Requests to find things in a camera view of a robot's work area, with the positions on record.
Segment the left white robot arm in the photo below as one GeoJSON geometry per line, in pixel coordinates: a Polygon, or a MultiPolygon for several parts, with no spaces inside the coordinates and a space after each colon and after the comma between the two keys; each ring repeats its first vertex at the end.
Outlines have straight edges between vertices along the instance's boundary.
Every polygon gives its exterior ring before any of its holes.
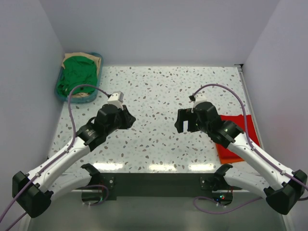
{"type": "Polygon", "coordinates": [[[122,108],[103,105],[54,156],[27,174],[19,171],[13,176],[13,198],[31,218],[40,216],[51,204],[54,192],[50,187],[59,176],[103,144],[112,132],[129,129],[135,121],[125,105],[122,108]]]}

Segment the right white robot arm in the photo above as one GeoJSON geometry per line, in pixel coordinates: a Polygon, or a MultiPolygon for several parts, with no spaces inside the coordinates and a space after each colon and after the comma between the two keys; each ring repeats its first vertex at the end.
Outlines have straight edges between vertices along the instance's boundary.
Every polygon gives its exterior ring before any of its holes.
{"type": "Polygon", "coordinates": [[[247,174],[225,164],[215,172],[214,183],[220,189],[235,186],[266,200],[276,212],[287,215],[304,194],[308,176],[294,171],[271,157],[254,144],[244,130],[230,120],[223,120],[210,102],[197,103],[193,108],[179,109],[175,128],[183,132],[201,131],[216,144],[235,153],[260,175],[247,174]]]}

